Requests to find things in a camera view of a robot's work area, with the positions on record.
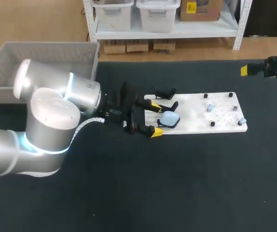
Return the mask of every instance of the white storage box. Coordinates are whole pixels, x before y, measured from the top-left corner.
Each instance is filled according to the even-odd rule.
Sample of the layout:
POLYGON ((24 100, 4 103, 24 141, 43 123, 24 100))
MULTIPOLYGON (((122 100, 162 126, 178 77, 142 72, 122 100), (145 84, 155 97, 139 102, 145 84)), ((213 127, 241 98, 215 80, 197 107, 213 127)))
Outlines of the white storage box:
POLYGON ((92 6, 95 7, 96 16, 102 30, 131 29, 131 12, 134 0, 116 0, 116 2, 123 1, 122 4, 105 4, 105 2, 111 3, 111 0, 100 1, 103 1, 104 4, 92 2, 92 6))
POLYGON ((180 0, 137 0, 142 27, 147 32, 171 32, 180 0))

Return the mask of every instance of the yellow tape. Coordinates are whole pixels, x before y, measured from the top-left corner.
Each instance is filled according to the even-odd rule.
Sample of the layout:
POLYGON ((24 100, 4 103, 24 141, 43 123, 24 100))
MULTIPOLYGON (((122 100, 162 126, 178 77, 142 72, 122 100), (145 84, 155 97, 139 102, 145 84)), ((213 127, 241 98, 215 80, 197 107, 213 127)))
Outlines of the yellow tape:
POLYGON ((240 74, 241 74, 241 76, 248 76, 248 66, 247 65, 241 68, 240 74))
POLYGON ((187 3, 187 14, 195 14, 196 13, 196 2, 188 2, 187 3))
POLYGON ((159 109, 158 112, 161 111, 162 107, 160 107, 158 104, 155 104, 153 101, 151 101, 151 105, 154 106, 154 107, 157 107, 159 109))
POLYGON ((160 128, 155 127, 155 128, 154 128, 154 133, 153 133, 153 135, 151 136, 151 138, 158 137, 158 136, 162 136, 163 133, 164 133, 164 130, 163 130, 163 129, 160 129, 160 128))

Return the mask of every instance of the shelf leg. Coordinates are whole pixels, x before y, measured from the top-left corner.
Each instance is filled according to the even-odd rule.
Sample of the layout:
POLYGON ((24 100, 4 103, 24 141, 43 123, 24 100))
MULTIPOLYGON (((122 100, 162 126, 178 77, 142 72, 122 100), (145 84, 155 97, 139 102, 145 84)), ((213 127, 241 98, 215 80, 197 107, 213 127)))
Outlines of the shelf leg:
POLYGON ((93 7, 91 5, 92 0, 84 0, 84 7, 85 7, 85 12, 86 12, 86 19, 87 19, 87 25, 88 25, 88 30, 89 30, 89 37, 90 41, 96 42, 95 38, 95 33, 97 29, 97 19, 94 19, 93 16, 93 7))
POLYGON ((240 14, 238 30, 237 30, 237 35, 235 38, 233 50, 239 50, 239 48, 240 48, 241 41, 244 37, 244 32, 245 32, 252 0, 242 0, 242 1, 240 1, 240 4, 241 4, 240 9, 242 9, 242 10, 241 10, 241 14, 240 14))

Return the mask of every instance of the cardboard box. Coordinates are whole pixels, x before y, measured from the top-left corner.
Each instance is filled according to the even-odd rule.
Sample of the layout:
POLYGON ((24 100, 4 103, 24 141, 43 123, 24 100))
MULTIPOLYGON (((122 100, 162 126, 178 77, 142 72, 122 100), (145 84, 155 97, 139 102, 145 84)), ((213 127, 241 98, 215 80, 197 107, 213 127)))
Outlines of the cardboard box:
POLYGON ((127 40, 127 52, 149 51, 148 40, 127 40))
POLYGON ((153 41, 153 51, 159 53, 172 53, 175 50, 176 41, 175 40, 154 40, 153 41))
POLYGON ((103 46, 105 54, 125 53, 125 40, 106 40, 103 46))
POLYGON ((180 21, 218 21, 223 0, 181 0, 180 21))

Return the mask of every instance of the plastic storage bin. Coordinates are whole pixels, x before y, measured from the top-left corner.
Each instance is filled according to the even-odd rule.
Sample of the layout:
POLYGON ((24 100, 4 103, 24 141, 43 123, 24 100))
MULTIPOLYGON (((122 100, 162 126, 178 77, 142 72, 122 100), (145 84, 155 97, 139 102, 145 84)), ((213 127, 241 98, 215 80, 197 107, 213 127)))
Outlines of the plastic storage bin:
POLYGON ((0 49, 0 103, 23 103, 13 94, 17 70, 24 59, 95 80, 99 43, 6 42, 0 49))
POLYGON ((175 25, 176 9, 180 0, 137 0, 143 31, 171 32, 175 25))
POLYGON ((121 4, 105 4, 105 0, 103 1, 104 4, 92 2, 99 19, 99 28, 101 30, 130 30, 134 0, 123 0, 124 3, 121 4))

